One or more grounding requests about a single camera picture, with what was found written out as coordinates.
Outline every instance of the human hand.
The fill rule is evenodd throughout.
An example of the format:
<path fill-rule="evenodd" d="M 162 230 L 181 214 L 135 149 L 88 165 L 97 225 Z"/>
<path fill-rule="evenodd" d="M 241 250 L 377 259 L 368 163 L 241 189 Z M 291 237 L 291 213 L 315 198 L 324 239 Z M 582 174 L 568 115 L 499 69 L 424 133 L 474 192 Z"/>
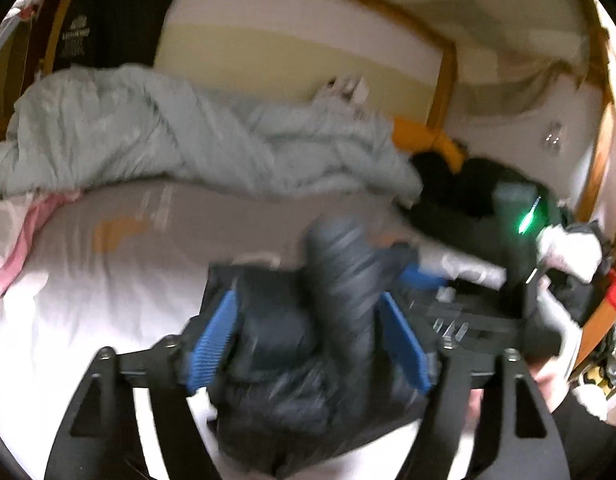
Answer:
<path fill-rule="evenodd" d="M 568 394 L 568 382 L 559 373 L 556 358 L 547 362 L 529 365 L 530 373 L 539 387 L 539 391 L 548 405 L 550 413 L 558 408 Z M 478 422 L 481 414 L 483 390 L 472 390 L 468 401 L 466 424 L 472 426 Z"/>

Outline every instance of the jacket sleeve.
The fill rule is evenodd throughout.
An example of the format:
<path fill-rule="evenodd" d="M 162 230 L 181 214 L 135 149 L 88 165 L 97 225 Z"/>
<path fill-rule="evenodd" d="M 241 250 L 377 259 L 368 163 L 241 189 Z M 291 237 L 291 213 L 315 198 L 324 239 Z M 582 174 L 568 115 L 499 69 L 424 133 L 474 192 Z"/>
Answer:
<path fill-rule="evenodd" d="M 572 480 L 616 478 L 616 427 L 588 411 L 572 394 L 552 414 Z"/>

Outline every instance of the gray blanket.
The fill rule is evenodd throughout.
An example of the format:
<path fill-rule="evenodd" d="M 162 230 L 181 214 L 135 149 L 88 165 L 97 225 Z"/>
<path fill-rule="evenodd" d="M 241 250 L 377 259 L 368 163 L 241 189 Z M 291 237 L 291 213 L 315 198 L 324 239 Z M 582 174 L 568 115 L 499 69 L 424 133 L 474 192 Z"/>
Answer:
<path fill-rule="evenodd" d="M 371 188 L 416 199 L 421 181 L 379 114 L 264 103 L 139 66 L 72 68 L 31 86 L 0 142 L 0 193 L 168 175 L 250 195 Z"/>

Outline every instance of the black sleeve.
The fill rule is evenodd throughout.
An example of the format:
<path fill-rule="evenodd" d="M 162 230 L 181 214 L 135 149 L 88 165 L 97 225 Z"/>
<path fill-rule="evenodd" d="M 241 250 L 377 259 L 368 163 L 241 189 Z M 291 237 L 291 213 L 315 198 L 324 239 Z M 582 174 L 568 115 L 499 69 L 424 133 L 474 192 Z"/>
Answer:
<path fill-rule="evenodd" d="M 616 478 L 616 427 L 588 411 L 572 394 L 552 414 L 572 480 Z"/>

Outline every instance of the bed sheet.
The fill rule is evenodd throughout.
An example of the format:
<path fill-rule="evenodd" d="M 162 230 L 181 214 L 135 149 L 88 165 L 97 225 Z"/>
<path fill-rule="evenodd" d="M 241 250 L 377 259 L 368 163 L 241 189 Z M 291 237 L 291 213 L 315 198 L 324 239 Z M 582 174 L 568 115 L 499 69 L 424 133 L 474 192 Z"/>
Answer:
<path fill-rule="evenodd" d="M 210 262 L 297 264 L 301 233 L 322 213 L 355 216 L 372 240 L 414 237 L 390 202 L 368 193 L 262 202 L 153 180 L 95 190 L 57 211 L 0 301 L 6 446 L 33 480 L 42 480 L 67 404 L 99 348 L 137 351 L 179 333 L 198 313 Z M 439 246 L 424 243 L 424 267 L 448 267 L 444 256 Z M 146 391 L 136 391 L 136 404 L 150 474 L 166 480 Z M 223 477 L 263 478 L 219 455 L 205 426 L 212 413 L 205 392 L 190 404 Z M 402 428 L 295 479 L 394 478 L 414 435 L 414 426 Z M 469 449 L 469 439 L 463 446 Z M 462 478 L 467 457 L 459 454 L 454 478 Z"/>

